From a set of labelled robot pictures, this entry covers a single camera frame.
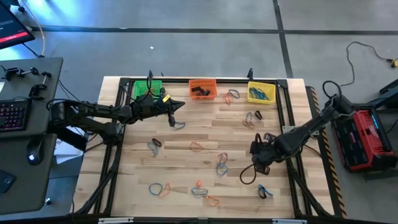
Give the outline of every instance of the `white paper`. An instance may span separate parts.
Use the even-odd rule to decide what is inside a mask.
[[[76,130],[76,128],[68,127],[68,129],[77,134],[79,134],[79,132],[82,134],[84,133],[84,131],[81,130],[80,128],[77,128],[79,132]],[[69,145],[66,142],[57,139],[54,155],[55,158],[57,159],[57,164],[60,164],[70,159],[83,155],[83,151]]]

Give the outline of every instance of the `computer mouse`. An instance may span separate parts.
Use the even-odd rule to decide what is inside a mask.
[[[27,161],[32,166],[39,165],[44,158],[43,139],[33,138],[26,146]]]

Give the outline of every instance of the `monitor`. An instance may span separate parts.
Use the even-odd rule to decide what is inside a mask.
[[[29,30],[0,1],[0,49],[34,39]]]

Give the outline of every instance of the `yellow bin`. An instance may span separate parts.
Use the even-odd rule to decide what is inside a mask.
[[[257,88],[262,90],[268,97],[269,100],[259,100],[255,98],[251,98],[250,88]],[[249,82],[248,85],[248,102],[251,103],[262,103],[262,104],[273,104],[275,103],[275,91],[276,86],[268,83],[258,83],[258,82]]]

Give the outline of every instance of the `gray floor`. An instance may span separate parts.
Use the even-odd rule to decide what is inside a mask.
[[[272,0],[36,0],[28,4],[43,25],[112,28],[276,29]],[[279,0],[285,29],[290,30],[398,30],[395,0]],[[27,14],[20,18],[36,26]],[[27,43],[36,52],[37,40]],[[243,77],[250,67],[255,77],[286,77],[278,34],[177,34],[46,32],[46,57],[63,57],[61,80],[77,97],[96,101],[106,75]],[[286,35],[295,78],[304,78],[326,97],[322,83],[351,80],[346,46],[352,41],[373,45],[382,57],[398,57],[396,35]],[[398,70],[372,51],[350,48],[356,71],[353,85],[343,88],[351,101],[367,102],[397,78]],[[0,50],[0,60],[32,58],[23,46]],[[65,97],[60,90],[57,96]],[[383,116],[386,129],[395,116]],[[331,148],[333,135],[327,127]],[[398,128],[389,136],[393,138]],[[333,153],[349,218],[397,223],[398,178],[365,182],[345,171]],[[55,166],[48,195],[54,201],[41,211],[0,217],[40,217],[66,214],[76,184],[80,159]]]

